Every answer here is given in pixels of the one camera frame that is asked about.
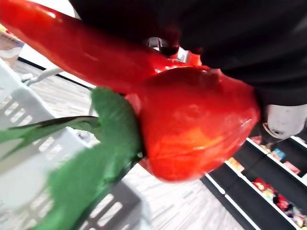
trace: gray floor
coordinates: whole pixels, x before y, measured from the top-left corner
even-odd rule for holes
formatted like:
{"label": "gray floor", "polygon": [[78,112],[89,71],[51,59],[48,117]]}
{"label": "gray floor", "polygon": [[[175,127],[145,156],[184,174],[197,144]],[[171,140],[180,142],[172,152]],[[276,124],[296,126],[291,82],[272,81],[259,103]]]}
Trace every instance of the gray floor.
{"label": "gray floor", "polygon": [[[41,70],[17,62],[14,70],[38,76]],[[87,115],[90,94],[86,88],[49,77],[31,88],[59,115]],[[242,227],[199,181],[166,184],[135,166],[126,176],[145,197],[152,212],[153,230],[242,230]]]}

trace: green leaf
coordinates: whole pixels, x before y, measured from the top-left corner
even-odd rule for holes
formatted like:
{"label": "green leaf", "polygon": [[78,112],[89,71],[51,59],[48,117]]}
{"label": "green leaf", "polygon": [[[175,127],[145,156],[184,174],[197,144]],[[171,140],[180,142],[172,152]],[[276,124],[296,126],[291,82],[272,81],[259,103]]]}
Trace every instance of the green leaf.
{"label": "green leaf", "polygon": [[33,141],[44,138],[65,127],[89,131],[93,133],[98,140],[101,140],[102,138],[98,118],[94,116],[62,117],[31,125],[13,127],[0,131],[0,144],[13,139],[22,139],[22,141],[15,148],[0,158],[0,160],[7,158],[17,150],[28,146]]}
{"label": "green leaf", "polygon": [[131,105],[108,89],[93,90],[92,100],[99,114],[101,143],[77,154],[50,175],[54,205],[35,230],[78,229],[88,214],[86,210],[141,159],[142,138]]}

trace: red pepper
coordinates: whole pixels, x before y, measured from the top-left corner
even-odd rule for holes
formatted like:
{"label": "red pepper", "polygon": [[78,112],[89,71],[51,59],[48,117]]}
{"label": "red pepper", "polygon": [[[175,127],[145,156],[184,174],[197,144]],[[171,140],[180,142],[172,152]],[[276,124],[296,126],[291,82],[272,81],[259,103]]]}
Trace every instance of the red pepper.
{"label": "red pepper", "polygon": [[141,122],[142,165],[165,181],[200,178],[220,166],[259,118],[251,87],[203,67],[162,72],[127,99]]}
{"label": "red pepper", "polygon": [[0,22],[63,70],[121,93],[157,72],[184,65],[27,0],[1,0]]}
{"label": "red pepper", "polygon": [[259,118],[253,89],[219,72],[168,60],[26,0],[0,0],[0,8],[4,26],[62,69],[132,93],[127,98],[140,118],[147,169],[162,180],[215,169]]}

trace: black jacket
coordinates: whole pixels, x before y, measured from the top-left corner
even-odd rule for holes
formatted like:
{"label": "black jacket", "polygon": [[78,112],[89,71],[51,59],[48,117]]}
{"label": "black jacket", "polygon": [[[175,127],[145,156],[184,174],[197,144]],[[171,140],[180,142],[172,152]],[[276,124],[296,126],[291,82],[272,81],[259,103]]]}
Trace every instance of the black jacket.
{"label": "black jacket", "polygon": [[265,104],[307,104],[306,0],[71,0],[86,22],[135,39],[178,36]]}

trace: white shopping basket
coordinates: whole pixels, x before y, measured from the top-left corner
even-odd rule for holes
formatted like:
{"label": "white shopping basket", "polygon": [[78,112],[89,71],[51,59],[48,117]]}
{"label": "white shopping basket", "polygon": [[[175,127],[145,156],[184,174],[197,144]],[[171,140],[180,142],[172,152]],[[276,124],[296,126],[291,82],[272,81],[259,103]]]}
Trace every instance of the white shopping basket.
{"label": "white shopping basket", "polygon": [[[42,99],[0,59],[0,129],[55,117]],[[1,144],[0,156],[15,145],[16,141]],[[45,191],[47,173],[87,147],[66,128],[1,161],[0,230],[28,230],[38,223],[52,206]],[[121,181],[80,219],[80,226],[83,230],[149,229],[148,210],[140,195]]]}

